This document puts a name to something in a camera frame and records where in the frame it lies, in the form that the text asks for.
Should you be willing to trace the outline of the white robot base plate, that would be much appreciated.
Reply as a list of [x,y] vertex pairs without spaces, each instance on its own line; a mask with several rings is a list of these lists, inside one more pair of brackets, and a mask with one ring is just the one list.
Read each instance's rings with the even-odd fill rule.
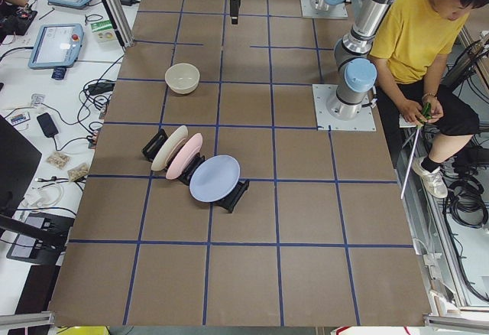
[[375,132],[376,126],[368,93],[359,104],[343,103],[335,84],[313,84],[317,129],[321,131]]

